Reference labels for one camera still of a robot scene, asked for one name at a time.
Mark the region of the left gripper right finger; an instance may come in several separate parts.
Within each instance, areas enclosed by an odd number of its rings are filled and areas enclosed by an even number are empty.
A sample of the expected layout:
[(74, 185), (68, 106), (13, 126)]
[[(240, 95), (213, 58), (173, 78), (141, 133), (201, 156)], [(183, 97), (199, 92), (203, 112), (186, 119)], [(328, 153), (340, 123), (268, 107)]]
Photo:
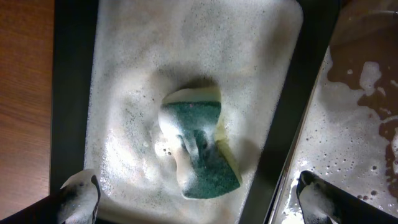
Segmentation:
[(296, 195), (305, 224), (397, 224), (397, 218), (305, 170)]

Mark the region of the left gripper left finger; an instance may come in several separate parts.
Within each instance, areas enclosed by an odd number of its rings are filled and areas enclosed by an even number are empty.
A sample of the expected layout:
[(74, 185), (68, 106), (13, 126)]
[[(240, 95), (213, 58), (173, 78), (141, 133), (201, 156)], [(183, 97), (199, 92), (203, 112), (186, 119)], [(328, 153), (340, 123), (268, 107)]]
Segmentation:
[(93, 169), (82, 170), (58, 192), (1, 220), (1, 223), (94, 223), (101, 198)]

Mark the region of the green yellow sponge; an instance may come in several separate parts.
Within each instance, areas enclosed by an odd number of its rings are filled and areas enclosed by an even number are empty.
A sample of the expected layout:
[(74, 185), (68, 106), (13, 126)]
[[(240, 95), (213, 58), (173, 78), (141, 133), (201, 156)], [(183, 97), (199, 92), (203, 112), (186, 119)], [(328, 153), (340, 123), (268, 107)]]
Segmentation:
[(159, 126), (172, 143), (177, 182), (185, 198), (215, 198), (241, 186), (220, 116), (221, 92), (216, 86), (182, 89), (162, 100)]

